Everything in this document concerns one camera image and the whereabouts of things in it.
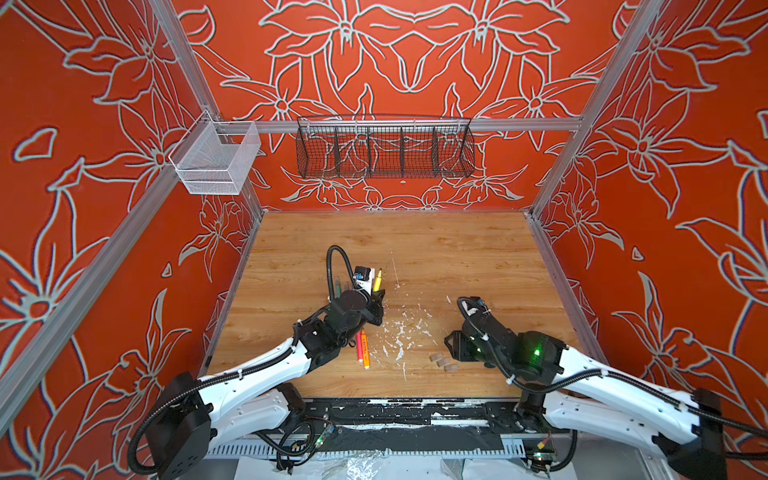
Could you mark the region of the yellow pen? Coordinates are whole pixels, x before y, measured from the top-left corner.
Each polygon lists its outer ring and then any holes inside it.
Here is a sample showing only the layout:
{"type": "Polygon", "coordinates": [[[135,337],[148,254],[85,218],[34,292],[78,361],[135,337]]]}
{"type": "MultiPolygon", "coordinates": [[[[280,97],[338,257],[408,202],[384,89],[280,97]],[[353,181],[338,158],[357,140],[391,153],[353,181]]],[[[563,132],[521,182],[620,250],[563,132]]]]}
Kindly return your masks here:
{"type": "Polygon", "coordinates": [[[372,283],[372,293],[378,293],[382,291],[383,272],[378,270],[372,283]]]}

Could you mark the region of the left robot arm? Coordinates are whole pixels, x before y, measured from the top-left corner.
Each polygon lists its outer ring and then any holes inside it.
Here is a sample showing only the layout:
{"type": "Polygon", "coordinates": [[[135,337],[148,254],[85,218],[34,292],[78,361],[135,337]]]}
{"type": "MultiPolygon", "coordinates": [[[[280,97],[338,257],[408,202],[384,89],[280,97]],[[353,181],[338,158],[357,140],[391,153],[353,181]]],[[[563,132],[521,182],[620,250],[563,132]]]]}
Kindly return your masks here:
{"type": "Polygon", "coordinates": [[[211,441],[225,441],[232,415],[246,403],[333,361],[365,325],[381,325],[385,294],[347,290],[295,323],[291,337],[267,353],[218,375],[174,377],[129,441],[129,469],[160,479],[188,471],[211,441]]]}

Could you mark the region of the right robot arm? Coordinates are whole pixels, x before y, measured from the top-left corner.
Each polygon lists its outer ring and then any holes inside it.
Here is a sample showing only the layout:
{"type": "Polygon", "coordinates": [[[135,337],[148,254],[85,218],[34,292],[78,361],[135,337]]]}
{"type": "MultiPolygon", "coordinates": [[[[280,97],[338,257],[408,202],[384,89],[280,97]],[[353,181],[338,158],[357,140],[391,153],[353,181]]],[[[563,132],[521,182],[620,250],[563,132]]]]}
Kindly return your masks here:
{"type": "Polygon", "coordinates": [[[498,370],[520,390],[513,419],[526,432],[568,430],[623,443],[665,460],[686,479],[725,479],[727,463],[767,454],[729,452],[726,429],[764,439],[767,432],[722,414],[717,395],[684,392],[641,380],[537,331],[515,333],[479,297],[457,300],[461,329],[444,343],[459,362],[498,370]]]}

